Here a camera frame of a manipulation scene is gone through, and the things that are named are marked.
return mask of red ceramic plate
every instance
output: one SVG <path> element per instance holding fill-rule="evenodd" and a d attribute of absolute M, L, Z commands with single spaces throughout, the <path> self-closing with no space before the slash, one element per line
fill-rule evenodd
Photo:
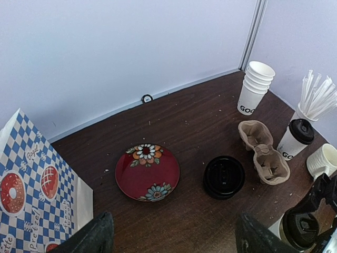
<path fill-rule="evenodd" d="M 119 188 L 130 198 L 154 202 L 164 199 L 177 186 L 180 169 L 174 155 L 164 147 L 140 144 L 128 149 L 115 170 Z"/>

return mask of orange flower design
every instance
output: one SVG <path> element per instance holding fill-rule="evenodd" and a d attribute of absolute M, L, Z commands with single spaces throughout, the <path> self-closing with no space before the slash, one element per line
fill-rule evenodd
<path fill-rule="evenodd" d="M 131 167 L 135 167 L 138 164 L 150 167 L 152 163 L 160 163 L 160 157 L 163 152 L 164 150 L 158 145 L 141 144 L 130 148 L 126 153 L 132 154 L 132 157 L 135 159 L 131 163 Z"/>

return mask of blue checkered paper bag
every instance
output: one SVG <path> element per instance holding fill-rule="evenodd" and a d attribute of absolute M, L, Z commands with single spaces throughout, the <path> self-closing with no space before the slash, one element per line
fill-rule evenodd
<path fill-rule="evenodd" d="M 47 252 L 92 218 L 92 189 L 19 109 L 0 132 L 0 252 Z"/>

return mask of donut illustration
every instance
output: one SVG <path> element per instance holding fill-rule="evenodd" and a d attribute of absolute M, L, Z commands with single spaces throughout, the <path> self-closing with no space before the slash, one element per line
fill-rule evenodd
<path fill-rule="evenodd" d="M 16 171 L 4 174 L 0 183 L 0 206 L 9 216 L 18 216 L 26 203 L 25 183 Z"/>
<path fill-rule="evenodd" d="M 55 199 L 58 188 L 58 172 L 54 166 L 48 165 L 44 169 L 41 175 L 40 187 L 41 192 L 49 201 Z"/>
<path fill-rule="evenodd" d="M 44 252 L 49 252 L 52 249 L 55 249 L 58 246 L 58 244 L 54 241 L 50 241 L 46 244 L 45 248 L 44 248 Z"/>

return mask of cup rim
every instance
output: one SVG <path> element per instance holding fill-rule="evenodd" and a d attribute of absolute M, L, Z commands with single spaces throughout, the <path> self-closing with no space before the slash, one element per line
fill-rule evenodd
<path fill-rule="evenodd" d="M 269 84 L 259 83 L 258 81 L 255 81 L 255 80 L 251 79 L 248 75 L 244 76 L 244 79 L 247 81 L 246 78 L 248 79 L 249 82 L 253 82 L 253 83 L 256 83 L 257 85 L 261 85 L 261 86 L 270 86 L 270 84 L 272 83 L 271 81 L 268 81 Z"/>
<path fill-rule="evenodd" d="M 302 116 L 304 116 L 304 119 L 305 119 L 305 120 L 312 121 L 312 122 L 318 121 L 318 119 L 315 119 L 315 120 L 314 120 L 314 119 L 312 119 L 312 118 L 306 116 L 306 115 L 304 114 L 304 112 L 303 112 L 303 111 L 301 110 L 301 108 L 300 108 L 300 103 L 298 103 L 295 112 L 297 113 L 297 115 L 298 115 L 300 118 L 301 118 Z"/>
<path fill-rule="evenodd" d="M 251 84 L 250 82 L 247 82 L 246 79 L 244 79 L 242 81 L 242 83 L 244 83 L 245 85 L 251 87 L 252 89 L 256 89 L 258 91 L 265 91 L 265 90 L 269 90 L 269 86 L 266 86 L 266 87 L 255 87 L 254 84 Z"/>
<path fill-rule="evenodd" d="M 250 72 L 250 71 L 246 71 L 245 73 L 246 73 L 245 76 L 247 76 L 249 79 L 254 80 L 254 81 L 257 80 L 256 82 L 261 82 L 264 85 L 265 85 L 265 83 L 270 84 L 274 80 L 274 78 L 272 78 L 271 80 L 266 81 L 265 79 L 261 79 L 258 76 L 253 75 L 252 72 Z"/>
<path fill-rule="evenodd" d="M 250 61 L 249 67 L 261 76 L 274 77 L 276 72 L 267 64 L 259 61 Z"/>
<path fill-rule="evenodd" d="M 254 72 L 249 66 L 246 69 L 246 73 L 249 72 L 253 77 L 260 79 L 262 81 L 273 81 L 274 77 L 261 76 L 260 74 Z"/>
<path fill-rule="evenodd" d="M 323 151 L 322 153 L 323 153 L 323 155 L 324 155 L 325 160 L 329 163 L 329 165 L 331 165 L 332 167 L 336 168 L 336 167 L 337 167 L 337 164 L 332 164 L 332 162 L 326 157 L 325 152 L 324 152 L 325 147 L 332 148 L 333 151 L 334 151 L 336 154 L 337 154 L 337 149 L 336 149 L 333 145 L 331 145 L 331 144 L 329 144 L 329 143 L 325 143 L 325 144 L 322 145 L 322 151 Z"/>
<path fill-rule="evenodd" d="M 247 90 L 249 90 L 250 92 L 253 92 L 253 93 L 255 93 L 255 94 L 259 94 L 259 95 L 264 95 L 265 93 L 267 93 L 268 92 L 268 89 L 267 90 L 265 90 L 265 92 L 264 93 L 261 93 L 261 92 L 259 92 L 258 90 L 257 91 L 254 91 L 254 90 L 252 90 L 249 86 L 246 86 L 245 84 L 243 84 L 242 86 L 244 86 Z"/>

